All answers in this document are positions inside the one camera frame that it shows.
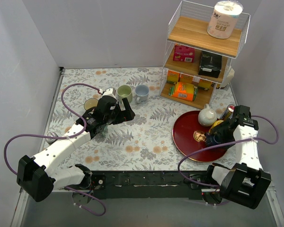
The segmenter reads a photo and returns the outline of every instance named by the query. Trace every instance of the black box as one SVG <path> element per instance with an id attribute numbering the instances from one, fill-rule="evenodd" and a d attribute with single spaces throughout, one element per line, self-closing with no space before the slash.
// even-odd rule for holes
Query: black box
<path id="1" fill-rule="evenodd" d="M 202 51 L 199 75 L 218 78 L 221 68 L 221 55 Z"/>

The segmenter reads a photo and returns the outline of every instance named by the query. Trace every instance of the toilet paper roll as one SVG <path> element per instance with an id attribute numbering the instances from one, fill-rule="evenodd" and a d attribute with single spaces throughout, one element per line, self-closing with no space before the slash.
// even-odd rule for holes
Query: toilet paper roll
<path id="1" fill-rule="evenodd" d="M 208 34 L 219 39 L 229 38 L 242 11 L 243 6 L 238 1 L 217 2 L 207 27 Z"/>

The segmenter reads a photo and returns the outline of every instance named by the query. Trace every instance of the yellow box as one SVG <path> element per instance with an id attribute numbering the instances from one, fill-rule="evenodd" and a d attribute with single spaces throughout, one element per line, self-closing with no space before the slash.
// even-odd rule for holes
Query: yellow box
<path id="1" fill-rule="evenodd" d="M 191 84 L 193 82 L 193 77 L 180 74 L 180 82 Z"/>
<path id="2" fill-rule="evenodd" d="M 204 90 L 208 90 L 211 85 L 212 85 L 212 82 L 210 82 L 208 80 L 200 79 L 198 87 L 202 88 Z"/>
<path id="3" fill-rule="evenodd" d="M 169 70 L 167 72 L 167 82 L 168 83 L 177 83 L 179 81 L 180 73 L 179 72 L 174 72 Z"/>

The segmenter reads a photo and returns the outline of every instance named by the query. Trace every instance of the round red tray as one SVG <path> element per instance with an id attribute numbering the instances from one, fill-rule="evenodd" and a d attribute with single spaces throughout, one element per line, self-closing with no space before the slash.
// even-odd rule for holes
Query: round red tray
<path id="1" fill-rule="evenodd" d="M 204 127 L 198 122 L 200 111 L 190 111 L 181 115 L 175 122 L 172 136 L 176 147 L 184 155 L 206 148 L 204 142 L 204 133 L 208 132 L 210 127 Z M 200 152 L 190 157 L 197 162 L 213 162 L 221 158 L 226 149 L 216 148 Z"/>

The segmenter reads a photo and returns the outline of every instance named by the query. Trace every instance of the printed label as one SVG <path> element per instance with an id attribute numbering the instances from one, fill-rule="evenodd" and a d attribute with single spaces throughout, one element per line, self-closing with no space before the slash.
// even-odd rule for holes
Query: printed label
<path id="1" fill-rule="evenodd" d="M 192 58 L 185 58 L 185 60 L 184 61 L 186 61 L 186 62 L 192 62 L 193 61 L 193 59 Z"/>
<path id="2" fill-rule="evenodd" d="M 200 78 L 199 77 L 194 77 L 193 78 L 193 82 L 199 83 L 200 82 Z"/>
<path id="3" fill-rule="evenodd" d="M 88 124 L 92 124 L 95 120 L 96 120 L 96 119 L 94 119 L 94 118 L 90 118 L 90 119 L 87 120 L 87 123 L 88 123 Z"/>
<path id="4" fill-rule="evenodd" d="M 202 70 L 206 71 L 206 72 L 211 72 L 212 71 L 212 69 L 208 69 L 208 68 L 203 68 Z"/>
<path id="5" fill-rule="evenodd" d="M 181 94 L 181 93 L 179 93 L 179 94 L 178 94 L 178 98 L 187 98 L 187 95 L 186 95 L 186 94 Z"/>

